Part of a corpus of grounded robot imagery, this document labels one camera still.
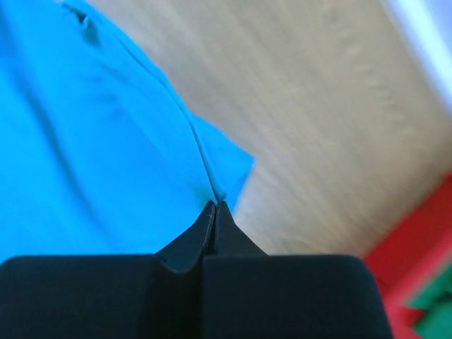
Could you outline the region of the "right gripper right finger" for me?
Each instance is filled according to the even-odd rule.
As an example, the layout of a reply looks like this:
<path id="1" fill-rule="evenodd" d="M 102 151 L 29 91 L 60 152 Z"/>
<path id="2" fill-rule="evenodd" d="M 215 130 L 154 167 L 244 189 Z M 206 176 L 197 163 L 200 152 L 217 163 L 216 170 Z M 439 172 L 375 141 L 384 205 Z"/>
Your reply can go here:
<path id="1" fill-rule="evenodd" d="M 203 260 L 204 338 L 390 338 L 374 276 L 348 255 L 270 256 L 226 203 Z"/>

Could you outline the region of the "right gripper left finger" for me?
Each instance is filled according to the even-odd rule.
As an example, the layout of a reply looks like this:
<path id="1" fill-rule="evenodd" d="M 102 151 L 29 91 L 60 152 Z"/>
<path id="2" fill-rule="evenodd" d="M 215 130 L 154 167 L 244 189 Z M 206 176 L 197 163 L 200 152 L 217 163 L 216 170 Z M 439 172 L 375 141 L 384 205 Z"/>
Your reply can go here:
<path id="1" fill-rule="evenodd" d="M 16 256 L 1 265 L 2 338 L 199 338 L 216 208 L 156 254 Z"/>

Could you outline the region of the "teal blue t shirt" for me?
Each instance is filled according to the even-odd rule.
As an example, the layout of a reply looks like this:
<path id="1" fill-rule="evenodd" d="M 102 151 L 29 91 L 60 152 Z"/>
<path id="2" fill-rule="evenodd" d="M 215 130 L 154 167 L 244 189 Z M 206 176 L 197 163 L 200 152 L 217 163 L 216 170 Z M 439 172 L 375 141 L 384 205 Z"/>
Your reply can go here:
<path id="1" fill-rule="evenodd" d="M 253 164 L 87 2 L 1 2 L 2 260 L 155 253 Z"/>

